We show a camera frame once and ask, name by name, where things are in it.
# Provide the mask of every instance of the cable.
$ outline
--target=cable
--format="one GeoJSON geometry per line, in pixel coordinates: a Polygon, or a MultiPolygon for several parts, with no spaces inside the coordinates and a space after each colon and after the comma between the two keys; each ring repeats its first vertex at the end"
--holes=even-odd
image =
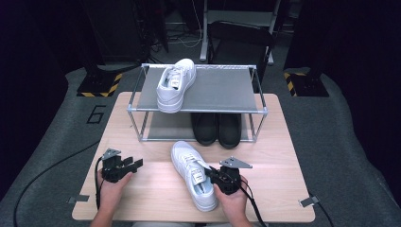
{"type": "Polygon", "coordinates": [[[69,158],[72,158],[72,157],[76,156],[77,154],[82,153],[83,151],[87,150],[88,148],[93,147],[94,145],[98,144],[99,142],[100,142],[100,140],[94,142],[92,145],[90,145],[90,146],[88,146],[88,147],[86,147],[86,148],[83,148],[83,149],[81,149],[81,150],[79,150],[79,151],[77,151],[77,152],[75,152],[75,153],[73,153],[73,154],[67,156],[66,158],[63,158],[63,159],[59,160],[57,163],[55,163],[55,164],[53,164],[52,166],[48,167],[47,169],[45,169],[44,171],[42,171],[41,173],[39,173],[35,178],[33,178],[33,179],[26,185],[26,187],[24,188],[24,190],[22,191],[22,193],[21,193],[20,196],[18,197],[17,203],[16,203],[15,206],[14,206],[14,212],[13,212],[13,217],[12,217],[14,226],[15,226],[15,227],[18,226],[18,223],[17,223],[17,210],[18,210],[18,205],[19,205],[19,203],[20,203],[20,200],[21,200],[21,198],[24,196],[24,194],[26,193],[27,189],[28,189],[38,178],[40,178],[42,175],[44,175],[45,172],[47,172],[48,170],[50,170],[50,169],[53,168],[54,166],[57,166],[58,164],[64,162],[65,160],[67,160],[67,159],[69,159],[69,158]]]}
{"type": "MultiPolygon", "coordinates": [[[[307,193],[309,193],[309,195],[311,197],[315,197],[309,190],[307,190],[307,193]]],[[[330,226],[334,227],[333,221],[331,220],[330,216],[328,215],[328,213],[326,212],[326,210],[323,208],[323,206],[321,205],[321,202],[317,202],[317,204],[321,207],[322,211],[324,212],[324,214],[326,215],[328,221],[330,222],[330,226]]]]}
{"type": "Polygon", "coordinates": [[[193,42],[197,42],[197,44],[199,43],[199,40],[194,40],[194,41],[183,41],[182,39],[178,39],[180,40],[180,42],[170,42],[168,44],[188,44],[188,43],[193,43],[193,42]]]}
{"type": "Polygon", "coordinates": [[[256,205],[256,201],[255,201],[254,198],[253,198],[253,192],[252,192],[250,186],[248,185],[248,183],[246,183],[245,181],[243,181],[243,180],[241,179],[241,181],[242,181],[243,183],[245,183],[245,184],[247,185],[247,187],[250,189],[251,195],[247,192],[247,190],[245,190],[245,189],[242,187],[242,185],[238,184],[229,174],[224,173],[224,175],[226,175],[226,177],[228,177],[233,183],[235,183],[235,185],[236,185],[239,189],[241,189],[241,191],[248,197],[248,199],[250,199],[251,204],[252,204],[252,206],[253,206],[253,210],[254,210],[254,212],[255,212],[255,214],[256,214],[257,220],[259,220],[259,223],[262,225],[262,227],[267,227],[267,225],[265,224],[265,221],[263,221],[262,217],[260,216],[259,209],[257,208],[257,205],[256,205]]]}
{"type": "Polygon", "coordinates": [[[159,63],[163,64],[162,61],[156,59],[154,56],[151,56],[151,55],[150,55],[150,56],[149,56],[149,59],[152,60],[154,63],[159,62],[159,63]]]}
{"type": "Polygon", "coordinates": [[[183,42],[182,39],[178,38],[178,39],[182,42],[182,44],[183,44],[185,47],[188,47],[188,48],[195,47],[197,44],[199,44],[199,43],[201,42],[201,34],[202,34],[202,32],[201,32],[201,23],[200,23],[200,19],[199,19],[199,17],[198,17],[197,10],[195,9],[194,0],[192,0],[192,7],[194,8],[195,16],[196,16],[196,18],[197,18],[198,26],[199,26],[199,28],[200,28],[200,38],[199,38],[198,41],[197,41],[195,44],[193,44],[193,45],[186,45],[186,44],[183,42]]]}
{"type": "Polygon", "coordinates": [[[96,165],[95,165],[95,189],[96,189],[96,207],[97,210],[99,209],[100,206],[100,188],[98,186],[98,182],[97,182],[97,168],[99,166],[99,163],[101,161],[101,157],[99,159],[97,159],[96,165]]]}

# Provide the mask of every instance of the wrist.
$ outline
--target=wrist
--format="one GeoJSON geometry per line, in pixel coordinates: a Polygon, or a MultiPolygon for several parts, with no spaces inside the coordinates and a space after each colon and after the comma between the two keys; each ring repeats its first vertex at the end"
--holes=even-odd
{"type": "Polygon", "coordinates": [[[230,219],[230,223],[233,227],[252,227],[252,224],[246,216],[230,219]]]}
{"type": "Polygon", "coordinates": [[[97,213],[101,214],[101,216],[104,216],[104,217],[113,217],[114,210],[110,207],[100,206],[97,213]]]}

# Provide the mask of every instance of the shoe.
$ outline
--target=shoe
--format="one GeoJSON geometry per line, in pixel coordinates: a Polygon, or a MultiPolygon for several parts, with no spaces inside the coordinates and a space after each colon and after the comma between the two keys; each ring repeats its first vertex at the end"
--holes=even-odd
{"type": "Polygon", "coordinates": [[[195,64],[183,59],[168,66],[157,85],[157,106],[161,112],[173,114],[183,105],[183,94],[194,83],[197,76],[195,64]]]}
{"type": "Polygon", "coordinates": [[[235,148],[241,141],[241,113],[218,115],[218,142],[225,148],[235,148]]]}
{"type": "Polygon", "coordinates": [[[201,155],[188,143],[178,141],[171,149],[171,160],[185,180],[196,207],[202,212],[215,209],[218,200],[210,177],[204,173],[205,168],[211,168],[203,161],[201,155]]]}
{"type": "Polygon", "coordinates": [[[204,146],[218,138],[218,122],[215,113],[191,113],[192,131],[195,139],[204,146]]]}

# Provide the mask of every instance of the yellow and black tape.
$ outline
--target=yellow and black tape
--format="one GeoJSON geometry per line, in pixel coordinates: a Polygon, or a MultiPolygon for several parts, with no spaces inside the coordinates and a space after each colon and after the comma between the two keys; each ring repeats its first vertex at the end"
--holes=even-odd
{"type": "Polygon", "coordinates": [[[289,92],[291,93],[291,96],[297,96],[297,91],[295,91],[295,87],[292,83],[291,77],[299,77],[299,76],[306,76],[306,74],[305,73],[284,73],[284,78],[286,79],[287,87],[289,89],[289,92]]]}
{"type": "Polygon", "coordinates": [[[121,78],[123,77],[122,74],[119,74],[115,77],[112,87],[110,88],[109,92],[107,93],[77,93],[77,96],[113,96],[115,90],[117,89],[118,83],[120,82],[121,78]]]}

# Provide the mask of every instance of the black shoe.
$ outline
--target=black shoe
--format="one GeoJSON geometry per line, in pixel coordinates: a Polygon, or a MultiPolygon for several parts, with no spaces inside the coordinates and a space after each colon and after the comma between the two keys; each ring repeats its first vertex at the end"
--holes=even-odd
{"type": "Polygon", "coordinates": [[[218,138],[218,123],[215,113],[191,113],[192,130],[197,141],[205,146],[218,138]]]}
{"type": "Polygon", "coordinates": [[[241,113],[218,115],[218,141],[225,148],[235,148],[241,140],[241,113]]]}

